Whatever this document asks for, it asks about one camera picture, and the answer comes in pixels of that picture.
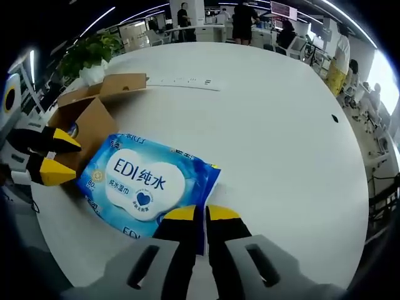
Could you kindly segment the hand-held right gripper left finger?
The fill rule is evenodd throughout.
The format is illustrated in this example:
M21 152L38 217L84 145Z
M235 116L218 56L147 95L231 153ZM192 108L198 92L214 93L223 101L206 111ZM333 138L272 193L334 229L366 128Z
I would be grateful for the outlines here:
M196 205L167 213L152 237L141 238L114 256L104 274L61 299L185 299L198 246Z

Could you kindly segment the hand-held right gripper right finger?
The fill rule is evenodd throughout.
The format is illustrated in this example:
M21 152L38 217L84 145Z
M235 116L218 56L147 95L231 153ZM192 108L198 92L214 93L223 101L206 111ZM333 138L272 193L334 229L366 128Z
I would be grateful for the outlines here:
M220 299L313 299L315 283L298 262L232 209L208 205L209 263Z

